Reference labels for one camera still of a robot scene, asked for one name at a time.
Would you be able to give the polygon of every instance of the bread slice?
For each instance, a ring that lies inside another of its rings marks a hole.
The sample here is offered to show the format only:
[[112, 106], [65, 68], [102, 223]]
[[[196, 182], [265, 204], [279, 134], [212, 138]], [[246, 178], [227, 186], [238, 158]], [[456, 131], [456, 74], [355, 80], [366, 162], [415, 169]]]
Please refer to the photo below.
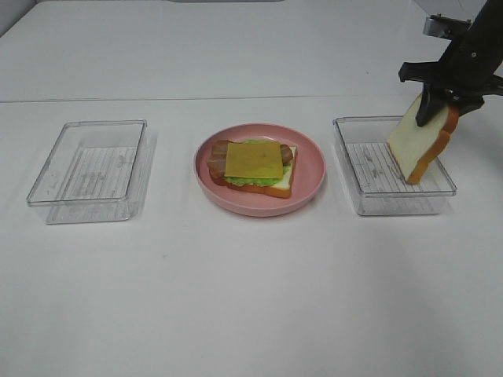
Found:
[[412, 103], [387, 139], [403, 177], [411, 185], [420, 182], [430, 162], [442, 153], [459, 120], [458, 108], [445, 104], [428, 123], [419, 127], [416, 114], [420, 103], [421, 96]]
[[292, 195], [292, 183], [293, 183], [293, 173], [296, 167], [297, 160], [297, 147], [290, 146], [293, 154], [293, 160], [289, 163], [288, 169], [283, 174], [283, 178], [278, 183], [271, 186], [258, 186], [258, 185], [235, 185], [231, 182], [226, 181], [225, 178], [215, 178], [210, 174], [211, 180], [217, 185], [227, 186], [229, 189], [243, 191], [243, 192], [254, 192], [257, 194], [264, 194], [268, 196], [275, 196], [277, 198], [289, 198]]

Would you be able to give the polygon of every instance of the white table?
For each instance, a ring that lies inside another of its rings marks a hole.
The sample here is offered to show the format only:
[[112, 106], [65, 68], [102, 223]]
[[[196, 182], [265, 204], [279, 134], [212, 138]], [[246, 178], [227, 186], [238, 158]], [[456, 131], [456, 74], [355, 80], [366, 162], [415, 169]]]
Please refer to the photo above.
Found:
[[0, 101], [414, 95], [413, 0], [42, 2], [0, 38]]
[[[462, 118], [443, 154], [459, 188], [446, 213], [361, 218], [346, 193], [332, 119], [411, 100], [0, 104], [0, 375], [500, 375], [499, 99]], [[143, 212], [44, 225], [25, 197], [63, 124], [136, 118], [158, 133]], [[202, 193], [197, 147], [248, 122], [320, 145], [327, 181], [303, 209], [246, 218]]]

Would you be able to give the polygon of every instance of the pink plate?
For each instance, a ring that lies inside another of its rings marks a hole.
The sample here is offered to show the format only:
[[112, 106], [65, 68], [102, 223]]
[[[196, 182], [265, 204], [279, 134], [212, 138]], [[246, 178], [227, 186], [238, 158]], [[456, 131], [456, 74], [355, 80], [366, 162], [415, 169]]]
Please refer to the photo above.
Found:
[[[210, 177], [206, 159], [217, 140], [274, 139], [297, 146], [292, 196], [288, 199], [263, 194], [239, 192], [215, 184]], [[247, 216], [267, 217], [287, 214], [299, 209], [313, 198], [325, 179], [326, 163], [320, 148], [306, 135], [284, 126], [249, 123], [222, 130], [208, 138], [194, 157], [197, 180], [204, 193], [220, 207]]]

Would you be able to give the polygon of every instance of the plastic container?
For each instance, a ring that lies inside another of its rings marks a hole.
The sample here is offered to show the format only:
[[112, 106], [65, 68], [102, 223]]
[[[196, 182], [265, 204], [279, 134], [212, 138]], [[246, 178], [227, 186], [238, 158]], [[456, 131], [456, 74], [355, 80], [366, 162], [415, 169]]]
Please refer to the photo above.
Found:
[[145, 197], [145, 120], [64, 125], [28, 197], [46, 224], [121, 221]]
[[419, 185], [405, 182], [387, 145], [401, 116], [338, 118], [336, 154], [354, 209], [361, 216], [438, 214], [456, 186], [438, 159]]

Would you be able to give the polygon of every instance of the yellow cheese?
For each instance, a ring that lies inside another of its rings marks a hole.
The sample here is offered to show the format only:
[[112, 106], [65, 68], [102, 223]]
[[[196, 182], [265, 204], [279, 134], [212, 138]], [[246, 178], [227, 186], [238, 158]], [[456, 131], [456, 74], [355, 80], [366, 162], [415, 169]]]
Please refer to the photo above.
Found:
[[229, 143], [225, 176], [282, 178], [283, 162], [280, 143]]

